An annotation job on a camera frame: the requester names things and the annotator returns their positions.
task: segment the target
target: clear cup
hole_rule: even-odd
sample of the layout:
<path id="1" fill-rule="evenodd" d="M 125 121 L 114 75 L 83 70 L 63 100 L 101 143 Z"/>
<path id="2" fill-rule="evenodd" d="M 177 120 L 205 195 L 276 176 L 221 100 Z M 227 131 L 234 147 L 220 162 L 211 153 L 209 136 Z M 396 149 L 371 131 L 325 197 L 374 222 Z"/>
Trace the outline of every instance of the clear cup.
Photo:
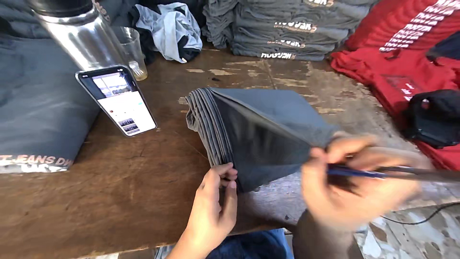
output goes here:
<path id="1" fill-rule="evenodd" d="M 125 55 L 128 66 L 136 81 L 147 78 L 147 68 L 144 63 L 144 54 L 141 50 L 139 33 L 128 27 L 112 27 L 117 39 L 121 43 L 121 49 Z"/>

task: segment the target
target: wooden table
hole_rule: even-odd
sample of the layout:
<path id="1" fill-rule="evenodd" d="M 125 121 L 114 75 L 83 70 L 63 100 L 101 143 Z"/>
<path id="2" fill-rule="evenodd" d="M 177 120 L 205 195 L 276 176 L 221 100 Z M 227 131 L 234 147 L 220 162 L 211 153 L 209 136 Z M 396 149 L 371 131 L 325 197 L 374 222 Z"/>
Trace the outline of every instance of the wooden table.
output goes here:
<path id="1" fill-rule="evenodd" d="M 0 258 L 67 259 L 175 242 L 209 169 L 198 134 L 185 123 L 183 97 L 196 88 L 294 90 L 348 132 L 371 132 L 388 146 L 415 150 L 366 87 L 326 62 L 203 49 L 190 63 L 159 56 L 148 69 L 140 87 L 158 129 L 127 138 L 102 113 L 68 172 L 0 176 Z M 455 185 L 426 184 L 405 207 L 459 198 Z M 236 231 L 293 225 L 304 209 L 293 174 L 240 195 Z"/>

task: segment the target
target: water bottle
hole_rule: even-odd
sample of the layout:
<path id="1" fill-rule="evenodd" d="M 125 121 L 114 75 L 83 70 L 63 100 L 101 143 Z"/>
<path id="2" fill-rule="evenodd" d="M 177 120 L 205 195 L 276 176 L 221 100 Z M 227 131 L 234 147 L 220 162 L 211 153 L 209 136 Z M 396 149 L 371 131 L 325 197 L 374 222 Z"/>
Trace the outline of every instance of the water bottle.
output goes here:
<path id="1" fill-rule="evenodd" d="M 120 42 L 91 0 L 28 0 L 28 4 L 83 71 L 128 65 Z"/>

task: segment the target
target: light blue cloth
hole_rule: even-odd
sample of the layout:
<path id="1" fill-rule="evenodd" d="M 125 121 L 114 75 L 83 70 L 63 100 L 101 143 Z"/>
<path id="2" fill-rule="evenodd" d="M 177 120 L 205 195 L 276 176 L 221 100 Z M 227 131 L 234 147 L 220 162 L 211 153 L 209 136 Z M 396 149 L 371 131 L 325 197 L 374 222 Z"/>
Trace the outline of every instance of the light blue cloth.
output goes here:
<path id="1" fill-rule="evenodd" d="M 200 39 L 200 27 L 186 4 L 158 5 L 161 14 L 141 5 L 136 5 L 136 8 L 139 11 L 139 20 L 136 26 L 152 33 L 155 47 L 165 59 L 187 63 L 185 59 L 180 58 L 177 46 L 183 36 L 188 37 L 184 48 L 198 50 L 203 48 Z"/>

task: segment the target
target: red t-shirt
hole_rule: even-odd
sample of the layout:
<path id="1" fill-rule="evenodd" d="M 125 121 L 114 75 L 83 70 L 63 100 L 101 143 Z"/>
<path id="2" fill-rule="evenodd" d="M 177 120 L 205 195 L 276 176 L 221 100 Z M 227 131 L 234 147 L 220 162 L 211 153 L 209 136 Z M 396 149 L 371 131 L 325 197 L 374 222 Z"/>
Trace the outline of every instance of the red t-shirt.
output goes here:
<path id="1" fill-rule="evenodd" d="M 382 0 L 345 45 L 429 49 L 460 30 L 460 0 Z"/>
<path id="2" fill-rule="evenodd" d="M 382 53 L 378 48 L 332 53 L 331 66 L 369 86 L 398 127 L 405 127 L 402 111 L 418 93 L 440 89 L 459 89 L 460 61 L 439 58 L 429 61 L 425 51 L 398 49 Z M 438 168 L 460 170 L 460 145 L 434 149 L 415 141 Z"/>

